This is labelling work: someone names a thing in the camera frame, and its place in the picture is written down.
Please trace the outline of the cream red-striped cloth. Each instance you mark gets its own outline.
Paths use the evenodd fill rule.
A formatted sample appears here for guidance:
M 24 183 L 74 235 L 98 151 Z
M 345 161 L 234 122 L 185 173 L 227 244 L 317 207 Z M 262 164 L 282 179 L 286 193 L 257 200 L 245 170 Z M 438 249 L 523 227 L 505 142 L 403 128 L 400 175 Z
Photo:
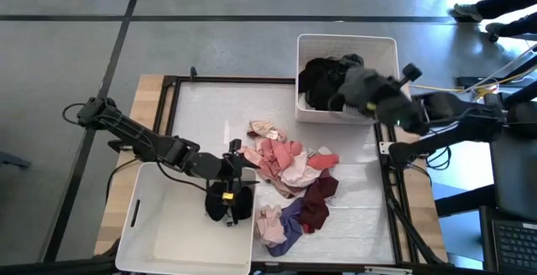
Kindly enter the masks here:
M 287 139 L 286 132 L 275 127 L 268 120 L 250 121 L 247 128 L 247 135 L 251 138 L 269 138 L 278 142 L 284 142 Z

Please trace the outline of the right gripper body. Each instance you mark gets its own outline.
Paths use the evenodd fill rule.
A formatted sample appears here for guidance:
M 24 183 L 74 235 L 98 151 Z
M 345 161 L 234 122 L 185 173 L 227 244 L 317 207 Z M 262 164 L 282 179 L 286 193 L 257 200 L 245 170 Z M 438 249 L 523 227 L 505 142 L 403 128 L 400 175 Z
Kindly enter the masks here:
M 402 92 L 408 82 L 422 76 L 421 70 L 414 64 L 403 68 L 403 78 L 397 80 L 392 76 L 382 76 L 373 72 L 364 79 L 366 88 L 366 110 L 375 112 L 377 116 L 388 114 L 408 115 L 414 113 L 412 101 Z

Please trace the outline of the dark grey garment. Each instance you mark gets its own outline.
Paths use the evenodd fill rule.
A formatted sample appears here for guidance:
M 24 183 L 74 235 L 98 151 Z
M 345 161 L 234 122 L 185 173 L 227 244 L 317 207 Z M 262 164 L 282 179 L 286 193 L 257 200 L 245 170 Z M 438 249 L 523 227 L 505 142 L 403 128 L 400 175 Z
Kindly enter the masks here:
M 364 66 L 363 58 L 357 54 L 346 54 L 339 60 L 349 67 L 345 82 L 338 90 L 345 99 L 344 104 L 357 107 L 364 117 L 375 118 L 375 112 L 368 112 L 365 107 L 366 88 L 364 79 L 377 71 L 375 69 L 366 68 Z

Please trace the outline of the large black garment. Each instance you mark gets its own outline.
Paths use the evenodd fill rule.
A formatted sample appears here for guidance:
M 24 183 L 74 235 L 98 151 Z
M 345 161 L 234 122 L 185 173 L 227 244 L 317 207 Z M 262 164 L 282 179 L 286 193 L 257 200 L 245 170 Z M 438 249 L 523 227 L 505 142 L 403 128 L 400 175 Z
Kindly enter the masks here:
M 340 60 L 315 58 L 299 73 L 298 92 L 317 111 L 341 112 L 345 99 L 338 90 L 345 82 L 348 66 Z

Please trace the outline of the coral sock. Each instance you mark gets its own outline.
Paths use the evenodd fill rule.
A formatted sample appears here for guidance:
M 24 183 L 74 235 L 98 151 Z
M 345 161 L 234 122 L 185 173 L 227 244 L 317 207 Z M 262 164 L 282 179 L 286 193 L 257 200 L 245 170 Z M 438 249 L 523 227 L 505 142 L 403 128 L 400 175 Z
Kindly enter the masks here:
M 315 154 L 309 158 L 307 165 L 316 170 L 324 170 L 334 167 L 340 159 L 337 154 Z

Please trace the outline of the black rig frame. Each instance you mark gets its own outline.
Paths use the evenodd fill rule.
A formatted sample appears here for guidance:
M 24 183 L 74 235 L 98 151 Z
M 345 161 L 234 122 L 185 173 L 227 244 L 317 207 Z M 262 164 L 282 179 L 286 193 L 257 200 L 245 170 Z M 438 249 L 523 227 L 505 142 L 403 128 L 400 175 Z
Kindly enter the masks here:
M 389 267 L 355 266 L 355 269 L 352 269 L 352 271 L 379 273 L 394 271 L 396 274 L 402 275 L 514 275 L 513 273 L 490 272 L 448 265 L 426 265 L 406 262 Z M 115 266 L 115 261 L 112 257 L 0 266 L 0 275 L 108 275 L 116 272 L 120 272 L 120 270 Z

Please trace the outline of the salmon pink garment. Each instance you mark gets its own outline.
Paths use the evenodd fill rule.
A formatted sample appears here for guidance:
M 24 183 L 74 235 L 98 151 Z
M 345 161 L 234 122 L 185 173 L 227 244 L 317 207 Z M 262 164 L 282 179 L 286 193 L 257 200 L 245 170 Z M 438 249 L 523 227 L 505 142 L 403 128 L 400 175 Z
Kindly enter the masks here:
M 242 146 L 239 153 L 259 166 L 257 173 L 263 180 L 278 179 L 281 181 L 280 172 L 290 166 L 295 156 L 299 155 L 303 149 L 305 149 L 303 145 L 295 141 L 278 142 L 262 138 L 256 144 L 256 148 Z

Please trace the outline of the black laptop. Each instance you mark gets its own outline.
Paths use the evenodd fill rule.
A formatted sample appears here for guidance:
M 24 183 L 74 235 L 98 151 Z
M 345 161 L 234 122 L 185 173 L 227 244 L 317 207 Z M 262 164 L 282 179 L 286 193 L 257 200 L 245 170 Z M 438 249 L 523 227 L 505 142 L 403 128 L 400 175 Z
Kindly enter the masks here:
M 483 268 L 501 275 L 537 275 L 537 223 L 481 206 Z

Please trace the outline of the black metal table frame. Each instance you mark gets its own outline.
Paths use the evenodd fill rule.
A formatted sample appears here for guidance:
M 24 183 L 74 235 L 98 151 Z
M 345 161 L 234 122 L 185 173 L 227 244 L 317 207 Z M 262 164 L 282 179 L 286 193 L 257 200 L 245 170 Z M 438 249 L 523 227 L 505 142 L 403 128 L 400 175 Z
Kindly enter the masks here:
M 190 81 L 190 75 L 165 75 L 161 79 L 159 101 L 155 109 L 153 131 L 159 132 L 161 125 L 166 125 L 164 135 L 169 136 L 175 121 L 175 112 L 178 106 L 180 85 Z M 197 76 L 199 83 L 238 83 L 238 84 L 267 84 L 292 85 L 291 78 L 270 77 L 235 77 L 235 76 Z M 392 169 L 391 162 L 386 154 L 380 155 L 381 179 L 383 183 L 384 198 L 387 203 L 388 228 L 392 238 L 395 265 L 401 263 L 414 263 L 426 265 L 447 265 L 426 245 L 423 237 L 414 227 L 411 217 L 408 192 L 405 184 L 405 171 Z

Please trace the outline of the white woven-texture plastic basket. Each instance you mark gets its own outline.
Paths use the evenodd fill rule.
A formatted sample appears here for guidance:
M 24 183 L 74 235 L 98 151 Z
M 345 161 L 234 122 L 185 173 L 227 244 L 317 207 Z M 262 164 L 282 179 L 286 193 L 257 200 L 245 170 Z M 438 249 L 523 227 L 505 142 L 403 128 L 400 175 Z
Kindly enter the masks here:
M 379 74 L 399 78 L 397 43 L 392 38 L 363 35 L 302 34 L 297 39 L 296 71 L 301 72 L 315 58 L 340 59 L 346 54 L 363 58 L 367 68 Z M 370 125 L 373 119 L 359 113 L 318 111 L 308 106 L 304 97 L 295 95 L 295 119 L 322 124 Z
M 143 163 L 135 181 L 115 259 L 124 272 L 170 275 L 248 275 L 253 248 L 252 217 L 219 221 L 206 212 L 205 180 Z

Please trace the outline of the mauve garment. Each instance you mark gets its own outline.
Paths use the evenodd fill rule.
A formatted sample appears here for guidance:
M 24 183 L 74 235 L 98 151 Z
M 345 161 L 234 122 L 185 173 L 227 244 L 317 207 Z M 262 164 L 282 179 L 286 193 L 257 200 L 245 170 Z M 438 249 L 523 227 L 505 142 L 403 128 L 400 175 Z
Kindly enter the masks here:
M 292 199 L 295 197 L 295 193 L 284 183 L 278 179 L 267 179 L 267 181 L 278 191 L 280 195 L 285 199 Z

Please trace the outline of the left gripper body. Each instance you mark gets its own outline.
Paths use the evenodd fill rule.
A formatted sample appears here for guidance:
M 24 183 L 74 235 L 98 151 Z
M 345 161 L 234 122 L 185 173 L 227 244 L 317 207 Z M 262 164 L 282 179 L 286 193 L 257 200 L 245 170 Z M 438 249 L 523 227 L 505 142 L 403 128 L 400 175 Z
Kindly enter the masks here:
M 222 155 L 222 167 L 215 180 L 215 182 L 228 183 L 233 191 L 242 186 L 242 163 L 239 153 L 241 146 L 242 141 L 240 139 L 233 139 L 229 143 L 229 150 Z M 226 221 L 226 223 L 227 226 L 234 226 L 231 221 Z

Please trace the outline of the white table mat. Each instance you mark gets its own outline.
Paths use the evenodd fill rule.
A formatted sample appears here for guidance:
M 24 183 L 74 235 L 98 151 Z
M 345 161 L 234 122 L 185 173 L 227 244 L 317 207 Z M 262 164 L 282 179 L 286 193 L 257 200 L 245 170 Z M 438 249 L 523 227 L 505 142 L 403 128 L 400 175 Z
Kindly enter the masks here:
M 324 225 L 304 234 L 277 262 L 393 263 L 373 127 L 296 121 L 292 85 L 185 82 L 172 133 L 219 156 L 235 138 L 254 145 L 247 135 L 252 120 L 269 120 L 289 140 L 306 148 L 328 148 L 340 158 L 331 169 L 339 185 L 327 200 L 330 214 Z

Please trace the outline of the black desk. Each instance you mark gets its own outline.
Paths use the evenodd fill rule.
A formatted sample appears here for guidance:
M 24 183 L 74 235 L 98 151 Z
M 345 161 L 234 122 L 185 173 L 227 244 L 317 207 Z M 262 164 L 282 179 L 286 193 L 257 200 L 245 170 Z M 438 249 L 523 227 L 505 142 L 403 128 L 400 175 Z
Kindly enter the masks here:
M 537 221 L 537 102 L 511 106 L 507 125 L 490 143 L 493 183 L 435 202 L 439 217 L 481 206 Z

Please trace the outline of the black floor stand foot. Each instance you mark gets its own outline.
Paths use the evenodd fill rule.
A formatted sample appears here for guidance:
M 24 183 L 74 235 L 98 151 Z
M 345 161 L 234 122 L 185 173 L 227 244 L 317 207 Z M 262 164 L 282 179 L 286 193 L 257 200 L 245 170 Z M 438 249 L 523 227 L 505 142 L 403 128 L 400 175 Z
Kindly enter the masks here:
M 20 169 L 28 169 L 32 163 L 23 158 L 0 151 L 0 166 L 2 165 L 12 165 Z

